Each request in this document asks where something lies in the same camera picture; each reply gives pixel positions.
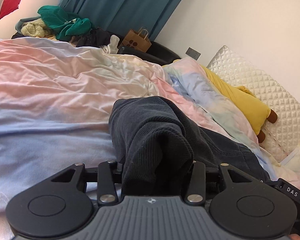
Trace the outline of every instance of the wall socket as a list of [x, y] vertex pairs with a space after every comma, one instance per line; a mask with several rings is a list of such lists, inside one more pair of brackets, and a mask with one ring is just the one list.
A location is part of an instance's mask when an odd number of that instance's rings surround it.
[[189, 47], [189, 49], [188, 49], [187, 52], [186, 52], [186, 55], [188, 55], [188, 56], [190, 56], [191, 58], [197, 60], [197, 59], [200, 57], [201, 53], [199, 53], [199, 52], [197, 52], [196, 50], [191, 49], [191, 48]]

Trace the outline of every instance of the hand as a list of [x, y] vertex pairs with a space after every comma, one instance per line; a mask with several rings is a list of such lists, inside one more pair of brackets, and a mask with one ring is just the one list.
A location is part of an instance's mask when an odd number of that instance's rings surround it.
[[296, 234], [289, 235], [289, 237], [291, 240], [300, 240], [300, 236], [298, 236]]

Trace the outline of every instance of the green clothing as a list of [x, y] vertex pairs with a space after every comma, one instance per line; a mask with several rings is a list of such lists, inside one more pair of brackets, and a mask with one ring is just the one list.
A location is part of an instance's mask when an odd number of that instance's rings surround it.
[[59, 6], [45, 5], [38, 10], [45, 24], [56, 34], [59, 41], [70, 41], [74, 35], [83, 35], [91, 30], [88, 18], [80, 19], [75, 13], [67, 13]]

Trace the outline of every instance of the pillow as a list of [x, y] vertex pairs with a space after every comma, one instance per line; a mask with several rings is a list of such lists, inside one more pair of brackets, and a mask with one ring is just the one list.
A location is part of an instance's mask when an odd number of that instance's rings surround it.
[[282, 161], [300, 141], [300, 103], [263, 70], [223, 46], [207, 66], [232, 86], [245, 86], [278, 115], [276, 123], [265, 122], [266, 139], [260, 144], [277, 161]]

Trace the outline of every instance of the dark clothing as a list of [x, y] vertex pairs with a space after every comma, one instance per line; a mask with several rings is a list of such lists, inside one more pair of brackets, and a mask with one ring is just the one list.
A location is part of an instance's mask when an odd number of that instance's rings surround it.
[[16, 39], [16, 38], [24, 38], [25, 36], [23, 34], [20, 33], [15, 33], [12, 35], [11, 39]]
[[77, 43], [79, 47], [96, 47], [101, 45], [108, 45], [110, 43], [111, 35], [104, 30], [91, 30], [89, 34], [80, 37]]
[[125, 195], [180, 194], [193, 160], [212, 168], [225, 162], [257, 179], [269, 179], [246, 146], [198, 127], [162, 97], [117, 100], [109, 130], [117, 160], [124, 163]]

